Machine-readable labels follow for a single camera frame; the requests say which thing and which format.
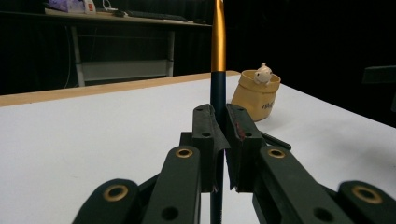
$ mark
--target small figurine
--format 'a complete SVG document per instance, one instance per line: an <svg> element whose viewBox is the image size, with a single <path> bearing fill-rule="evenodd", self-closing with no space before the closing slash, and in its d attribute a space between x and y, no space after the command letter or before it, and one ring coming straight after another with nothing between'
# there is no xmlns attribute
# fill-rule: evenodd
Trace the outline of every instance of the small figurine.
<svg viewBox="0 0 396 224"><path fill-rule="evenodd" d="M271 81L271 77L273 76L271 68L267 67L265 63L262 63L262 67L254 73L254 82L257 84L268 83Z"/></svg>

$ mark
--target cylindrical container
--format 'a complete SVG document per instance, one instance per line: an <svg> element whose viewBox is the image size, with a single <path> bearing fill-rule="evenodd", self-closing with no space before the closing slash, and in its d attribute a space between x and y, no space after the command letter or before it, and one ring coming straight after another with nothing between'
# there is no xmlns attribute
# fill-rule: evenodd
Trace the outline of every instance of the cylindrical container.
<svg viewBox="0 0 396 224"><path fill-rule="evenodd" d="M257 84L254 82L256 71L242 72L231 100L231 104L244 107L253 121L265 119L270 115L280 85L280 77L277 75L273 75L268 83Z"/></svg>

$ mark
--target desk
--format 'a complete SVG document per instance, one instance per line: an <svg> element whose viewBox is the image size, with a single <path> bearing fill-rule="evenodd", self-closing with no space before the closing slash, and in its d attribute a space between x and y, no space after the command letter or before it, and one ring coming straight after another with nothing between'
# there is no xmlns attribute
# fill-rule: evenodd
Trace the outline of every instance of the desk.
<svg viewBox="0 0 396 224"><path fill-rule="evenodd" d="M239 76L227 76L231 102ZM71 223L107 180L141 184L158 174L192 110L209 103L210 75L0 96L0 222ZM396 198L396 129L281 85L259 130L291 152L322 185L373 184ZM223 223L258 223L251 194L228 190ZM202 194L201 223L209 223Z"/></svg>
<svg viewBox="0 0 396 224"><path fill-rule="evenodd" d="M132 17L110 17L104 15L89 15L65 13L52 9L45 9L46 14L30 14L16 12L0 12L1 21L23 21L55 23L71 27L75 65L78 75L78 85L85 86L86 81L129 78L129 77L171 77L174 70L175 32L211 32L210 25L196 24L192 21L162 21ZM80 56L77 27L87 26L119 26L155 28L164 30L167 35L167 57L162 60L120 61L120 62L83 62Z"/></svg>

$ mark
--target white table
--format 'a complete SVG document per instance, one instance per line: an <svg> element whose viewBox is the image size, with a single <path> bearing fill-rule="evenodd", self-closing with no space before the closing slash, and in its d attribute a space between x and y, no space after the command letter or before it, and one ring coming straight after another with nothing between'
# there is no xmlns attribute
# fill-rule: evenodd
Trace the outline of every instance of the white table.
<svg viewBox="0 0 396 224"><path fill-rule="evenodd" d="M238 78L227 77L227 102ZM85 88L75 91L101 87ZM141 184L158 174L180 133L191 132L192 110L209 103L209 90L202 79L43 102L32 93L35 103L0 107L0 223L71 223L108 180ZM67 90L51 92L64 98ZM0 96L0 104L22 96L29 99ZM270 117L256 124L290 143L320 184L337 190L360 180L396 198L396 129L285 85ZM258 223L251 194L228 190L224 170L223 223ZM201 223L209 223L208 194L201 208Z"/></svg>

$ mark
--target keyboard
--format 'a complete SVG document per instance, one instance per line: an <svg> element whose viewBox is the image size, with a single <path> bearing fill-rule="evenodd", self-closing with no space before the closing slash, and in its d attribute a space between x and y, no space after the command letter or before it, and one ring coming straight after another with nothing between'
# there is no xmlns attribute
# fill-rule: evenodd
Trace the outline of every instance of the keyboard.
<svg viewBox="0 0 396 224"><path fill-rule="evenodd" d="M126 10L125 12L130 17L147 18L147 19L155 19L155 20L169 20L169 21L188 21L186 18L177 15L144 12L144 11L132 11L132 10Z"/></svg>

